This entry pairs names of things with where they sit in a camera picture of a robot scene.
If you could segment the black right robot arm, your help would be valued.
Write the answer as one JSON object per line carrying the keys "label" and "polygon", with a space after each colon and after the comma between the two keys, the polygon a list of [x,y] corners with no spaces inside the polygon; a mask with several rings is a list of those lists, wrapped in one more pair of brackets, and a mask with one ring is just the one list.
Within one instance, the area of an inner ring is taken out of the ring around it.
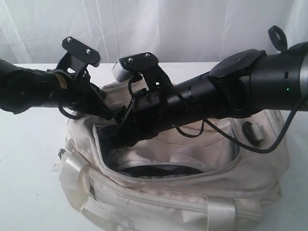
{"label": "black right robot arm", "polygon": [[288,110],[273,151],[294,115],[308,109],[308,45],[299,43],[279,54],[249,49],[234,54],[209,72],[173,85],[151,54],[140,53],[114,66],[119,82],[143,78],[147,89],[132,93],[127,109],[96,127],[105,151],[154,138],[160,132],[210,118],[247,118],[264,109]]}

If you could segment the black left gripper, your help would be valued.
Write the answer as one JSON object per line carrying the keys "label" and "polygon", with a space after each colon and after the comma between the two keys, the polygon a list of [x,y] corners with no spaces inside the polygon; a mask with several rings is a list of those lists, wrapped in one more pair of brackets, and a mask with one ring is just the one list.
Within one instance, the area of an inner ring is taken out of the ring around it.
{"label": "black left gripper", "polygon": [[85,69],[81,73],[68,73],[60,69],[47,70],[48,98],[46,107],[64,110],[69,108],[79,114],[89,114],[112,119],[116,113],[105,99],[107,93],[90,82]]}

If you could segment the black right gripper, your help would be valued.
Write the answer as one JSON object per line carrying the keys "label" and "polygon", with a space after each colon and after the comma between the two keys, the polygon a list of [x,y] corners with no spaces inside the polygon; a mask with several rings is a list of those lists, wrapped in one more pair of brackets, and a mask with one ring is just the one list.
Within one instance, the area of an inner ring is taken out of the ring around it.
{"label": "black right gripper", "polygon": [[157,91],[136,98],[119,126],[115,120],[97,125],[97,134],[101,146],[110,151],[152,139],[173,127],[167,93]]}

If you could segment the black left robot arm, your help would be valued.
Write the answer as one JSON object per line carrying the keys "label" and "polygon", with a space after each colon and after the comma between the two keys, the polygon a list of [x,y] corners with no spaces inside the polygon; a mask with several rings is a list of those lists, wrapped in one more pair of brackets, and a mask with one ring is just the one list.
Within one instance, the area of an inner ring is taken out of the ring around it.
{"label": "black left robot arm", "polygon": [[87,64],[61,60],[46,71],[0,61],[0,108],[15,115],[32,107],[57,108],[73,120],[83,115],[105,119],[115,112],[105,103],[106,93],[91,83]]}

